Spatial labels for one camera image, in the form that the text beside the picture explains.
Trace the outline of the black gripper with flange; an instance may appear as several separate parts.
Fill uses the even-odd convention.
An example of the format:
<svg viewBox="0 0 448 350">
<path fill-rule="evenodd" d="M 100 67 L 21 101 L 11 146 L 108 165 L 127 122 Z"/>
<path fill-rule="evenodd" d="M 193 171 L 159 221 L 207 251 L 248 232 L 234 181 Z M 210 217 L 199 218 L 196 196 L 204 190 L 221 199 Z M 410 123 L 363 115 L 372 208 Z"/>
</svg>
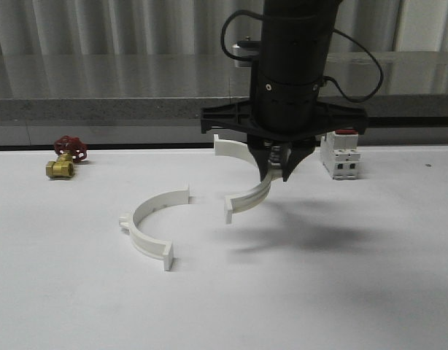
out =
<svg viewBox="0 0 448 350">
<path fill-rule="evenodd" d="M 282 143 L 303 141 L 338 129 L 353 129 L 363 134 L 367 128 L 365 109 L 317 100 L 320 87 L 330 80 L 324 76 L 310 84 L 287 85 L 266 79 L 253 67 L 250 98 L 202 109 L 201 132 L 223 128 Z M 263 181 L 269 169 L 270 149 L 263 144 L 248 144 L 248 150 Z M 292 148 L 282 164 L 283 181 L 313 152 L 314 147 Z"/>
</svg>

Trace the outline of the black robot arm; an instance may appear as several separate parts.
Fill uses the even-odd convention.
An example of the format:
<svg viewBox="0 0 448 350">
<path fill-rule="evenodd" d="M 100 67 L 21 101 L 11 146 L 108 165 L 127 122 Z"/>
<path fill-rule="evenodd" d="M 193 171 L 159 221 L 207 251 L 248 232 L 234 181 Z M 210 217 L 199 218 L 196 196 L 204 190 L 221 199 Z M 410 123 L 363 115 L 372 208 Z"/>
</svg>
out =
<svg viewBox="0 0 448 350">
<path fill-rule="evenodd" d="M 364 133 L 366 111 L 317 100 L 339 1 L 265 1 L 259 52 L 251 63 L 250 97 L 201 112 L 201 131 L 247 134 L 247 147 L 265 177 L 271 164 L 288 179 L 314 152 L 316 136 L 338 129 Z"/>
</svg>

